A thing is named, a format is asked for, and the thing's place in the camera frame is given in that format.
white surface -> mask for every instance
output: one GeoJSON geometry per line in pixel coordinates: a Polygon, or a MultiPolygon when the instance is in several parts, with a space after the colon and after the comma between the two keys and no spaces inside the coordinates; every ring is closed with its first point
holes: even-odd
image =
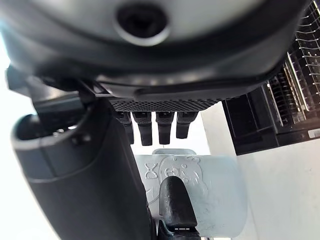
{"type": "Polygon", "coordinates": [[[152,216],[160,219],[160,184],[177,176],[185,184],[202,237],[236,237],[247,219],[244,180],[232,157],[210,155],[137,155],[152,216]]]}
{"type": "Polygon", "coordinates": [[[222,103],[202,111],[201,116],[211,155],[236,156],[222,103]]]}
{"type": "Polygon", "coordinates": [[[320,139],[238,157],[259,240],[320,236],[320,139]]]}

metal wire rack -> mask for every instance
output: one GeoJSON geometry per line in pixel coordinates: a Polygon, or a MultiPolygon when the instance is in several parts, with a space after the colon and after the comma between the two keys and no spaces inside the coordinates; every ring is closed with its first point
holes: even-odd
{"type": "Polygon", "coordinates": [[[292,80],[297,107],[308,112],[320,110],[320,9],[316,1],[305,10],[284,67],[292,80]]]}

